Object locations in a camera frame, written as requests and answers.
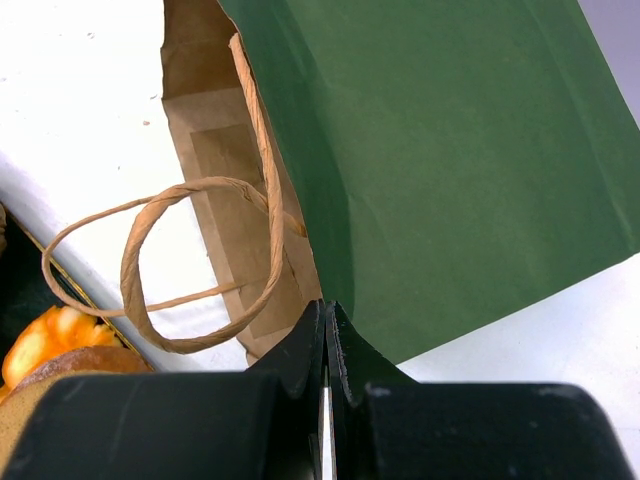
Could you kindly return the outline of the green paper bag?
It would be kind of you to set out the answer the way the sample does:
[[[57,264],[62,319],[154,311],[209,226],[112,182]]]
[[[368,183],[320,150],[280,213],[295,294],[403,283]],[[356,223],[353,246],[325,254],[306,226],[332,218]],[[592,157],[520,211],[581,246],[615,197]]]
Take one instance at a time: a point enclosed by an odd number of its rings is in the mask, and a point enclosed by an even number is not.
[[[575,1],[167,1],[185,180],[137,200],[120,314],[264,354],[317,298],[403,361],[639,251],[639,130]],[[232,321],[169,337],[139,257],[192,198]]]

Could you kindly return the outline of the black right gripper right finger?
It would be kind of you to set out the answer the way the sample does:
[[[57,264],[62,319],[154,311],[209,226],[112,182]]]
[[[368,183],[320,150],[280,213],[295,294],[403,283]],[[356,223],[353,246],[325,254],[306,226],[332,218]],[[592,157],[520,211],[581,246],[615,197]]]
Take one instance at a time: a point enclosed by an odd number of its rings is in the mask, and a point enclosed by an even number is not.
[[[339,479],[631,479],[597,402],[565,383],[420,383],[325,307]]]

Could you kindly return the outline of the orange braided fake bread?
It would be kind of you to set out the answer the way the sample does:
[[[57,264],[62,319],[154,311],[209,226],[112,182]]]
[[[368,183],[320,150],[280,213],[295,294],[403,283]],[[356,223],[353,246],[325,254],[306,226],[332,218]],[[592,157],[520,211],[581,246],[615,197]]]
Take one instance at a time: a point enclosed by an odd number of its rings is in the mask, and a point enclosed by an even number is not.
[[[45,362],[74,349],[123,347],[115,332],[72,307],[52,306],[17,337],[2,363],[1,400]]]

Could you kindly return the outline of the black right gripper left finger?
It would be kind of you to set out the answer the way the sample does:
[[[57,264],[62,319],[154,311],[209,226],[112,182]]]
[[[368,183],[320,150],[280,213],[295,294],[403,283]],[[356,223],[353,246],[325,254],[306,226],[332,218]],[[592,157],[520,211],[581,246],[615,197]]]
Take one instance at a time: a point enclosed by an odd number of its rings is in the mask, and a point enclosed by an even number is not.
[[[80,375],[37,403],[6,479],[317,479],[325,317],[242,372]]]

